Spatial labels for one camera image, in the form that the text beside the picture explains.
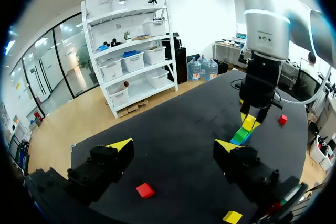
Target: white cable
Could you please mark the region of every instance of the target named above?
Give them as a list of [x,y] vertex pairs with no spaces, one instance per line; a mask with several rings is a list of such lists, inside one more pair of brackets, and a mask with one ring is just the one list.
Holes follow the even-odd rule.
[[246,50],[247,50],[247,40],[246,40],[246,42],[245,42],[245,44],[244,44],[244,46],[243,46],[243,48],[240,50],[240,54],[245,54],[245,52],[246,52]]
[[[328,73],[327,73],[326,76],[329,76],[329,74],[330,74],[330,72],[331,72],[331,69],[332,69],[332,66],[329,67],[329,70],[328,70]],[[285,102],[285,103],[289,103],[289,104],[297,104],[297,105],[301,105],[301,104],[305,105],[305,104],[311,103],[312,101],[314,101],[314,100],[320,95],[320,93],[323,91],[323,88],[324,88],[326,82],[327,82],[327,78],[325,78],[325,79],[323,80],[323,82],[322,82],[322,84],[321,84],[319,90],[316,92],[316,94],[313,95],[313,97],[311,97],[311,98],[308,99],[307,101],[303,101],[303,102],[289,101],[289,100],[286,100],[286,99],[280,97],[277,93],[275,93],[275,95],[278,96],[278,97],[280,98],[280,101],[283,101],[283,102]]]

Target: wooden floor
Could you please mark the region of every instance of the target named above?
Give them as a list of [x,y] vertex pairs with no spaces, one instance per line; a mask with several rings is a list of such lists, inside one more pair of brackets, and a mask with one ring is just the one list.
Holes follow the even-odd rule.
[[[31,173],[37,168],[49,170],[52,167],[66,178],[67,169],[70,168],[70,146],[72,144],[77,144],[202,83],[204,81],[185,82],[178,86],[178,92],[171,88],[156,94],[148,99],[147,107],[140,108],[139,111],[119,119],[114,118],[108,105],[105,105],[105,98],[100,87],[86,92],[58,108],[43,120],[41,127],[34,129],[29,148],[28,172]],[[306,152],[301,181],[312,188],[315,182],[321,183],[325,177],[326,174],[320,165],[309,157],[309,152]]]

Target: green cube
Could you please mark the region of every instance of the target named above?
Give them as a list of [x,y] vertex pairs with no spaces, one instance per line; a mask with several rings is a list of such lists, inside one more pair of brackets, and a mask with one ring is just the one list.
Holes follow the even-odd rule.
[[249,134],[249,131],[247,131],[246,129],[244,128],[240,128],[235,136],[233,137],[233,139],[238,142],[238,143],[242,143],[244,141],[244,139],[248,136]]

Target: white storage box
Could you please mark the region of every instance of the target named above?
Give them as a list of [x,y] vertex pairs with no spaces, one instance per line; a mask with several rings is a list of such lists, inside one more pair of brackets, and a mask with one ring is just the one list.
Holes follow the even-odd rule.
[[142,24],[145,34],[154,36],[160,36],[166,34],[166,22],[167,20],[155,20]]
[[326,157],[324,160],[322,160],[320,162],[320,165],[325,172],[332,167],[332,163],[330,162],[328,157]]
[[144,61],[150,65],[155,65],[165,61],[166,47],[158,47],[153,50],[144,50]]
[[140,52],[136,55],[122,58],[128,73],[137,71],[145,67],[143,62],[143,54],[144,52]]
[[168,84],[168,71],[157,68],[146,73],[147,82],[154,88],[159,89]]
[[109,97],[112,99],[114,107],[119,107],[130,101],[130,97],[128,96],[128,88],[124,88],[123,90],[116,92],[119,86],[120,83],[109,86],[107,88]]
[[104,75],[104,81],[111,81],[122,76],[121,59],[109,59],[100,64],[100,69]]
[[322,160],[326,158],[326,156],[324,156],[324,154],[320,151],[318,145],[319,145],[318,140],[315,139],[315,141],[312,143],[310,147],[310,153],[309,153],[310,157],[316,163],[320,163]]

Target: cardboard box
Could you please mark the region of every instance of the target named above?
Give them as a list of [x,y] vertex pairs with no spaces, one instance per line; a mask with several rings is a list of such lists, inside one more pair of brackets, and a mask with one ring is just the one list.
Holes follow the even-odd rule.
[[147,98],[144,99],[144,100],[141,100],[140,102],[137,102],[137,105],[138,105],[139,107],[146,107],[147,104],[148,104],[148,99],[147,99]]
[[128,113],[131,113],[132,111],[136,111],[138,109],[139,109],[139,106],[137,104],[132,104],[132,105],[127,107]]
[[125,115],[128,115],[127,108],[117,111],[117,114],[118,114],[118,117],[120,117],[120,118],[125,116]]

